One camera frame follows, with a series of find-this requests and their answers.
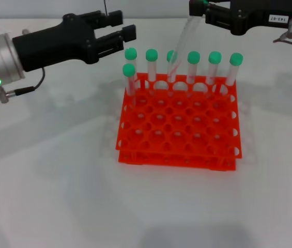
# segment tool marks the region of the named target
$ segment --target white table surface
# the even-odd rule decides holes
[[[59,22],[0,20],[0,33]],[[132,23],[137,40],[126,47],[137,48],[138,70],[156,48],[165,72],[185,19]],[[236,172],[119,164],[124,53],[48,67],[37,91],[0,104],[0,248],[291,248],[292,46],[272,44],[282,32],[258,27],[234,37],[202,23],[190,44],[203,68],[212,50],[223,53],[224,70],[231,53],[245,56]],[[40,77],[26,73],[6,88]]]

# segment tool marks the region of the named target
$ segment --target green test tube cap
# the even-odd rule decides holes
[[[175,52],[174,50],[168,51],[168,53],[166,55],[166,61],[170,62],[174,52]]]
[[[196,51],[193,51],[188,54],[187,60],[189,63],[196,65],[197,63],[199,63],[200,58],[201,58],[200,54]]]
[[[123,74],[128,78],[135,75],[135,67],[132,64],[126,64],[123,66]]]
[[[155,49],[149,49],[146,52],[146,60],[154,62],[158,59],[158,52]]]
[[[232,56],[230,57],[229,60],[230,64],[232,66],[241,66],[242,62],[243,62],[243,56],[241,53],[234,53],[232,54]]]
[[[209,55],[209,63],[218,65],[222,61],[222,54],[217,51],[213,51]]]
[[[135,48],[128,48],[125,50],[125,59],[135,60],[137,57],[137,52]]]

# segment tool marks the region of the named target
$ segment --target label sticker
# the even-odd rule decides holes
[[[285,15],[271,14],[269,17],[269,22],[288,23],[288,21],[289,21],[289,17]]]

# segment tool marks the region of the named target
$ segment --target orange test tube rack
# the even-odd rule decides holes
[[[196,76],[187,84],[186,75],[177,75],[176,82],[167,83],[167,74],[157,74],[168,89],[155,89],[147,73],[138,73],[135,99],[125,92],[123,100],[119,162],[234,171],[242,158],[237,88],[225,80],[217,77],[206,85],[205,76]],[[188,89],[175,90],[177,82]],[[203,90],[196,91],[197,86]]]

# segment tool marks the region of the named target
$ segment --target robotic arm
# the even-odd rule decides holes
[[[282,38],[292,39],[292,1],[290,0],[212,0],[230,2],[230,9],[208,3],[206,0],[190,0],[191,16],[205,15],[206,23],[229,29],[233,35],[244,35],[256,26],[286,28]]]
[[[2,103],[15,95],[31,92],[27,87],[5,93],[1,86],[24,78],[29,72],[70,59],[94,64],[100,58],[124,49],[123,42],[136,39],[135,26],[123,27],[121,31],[96,38],[94,29],[122,24],[122,12],[108,16],[100,11],[82,15],[66,14],[63,21],[34,33],[9,38],[0,35],[0,100]]]

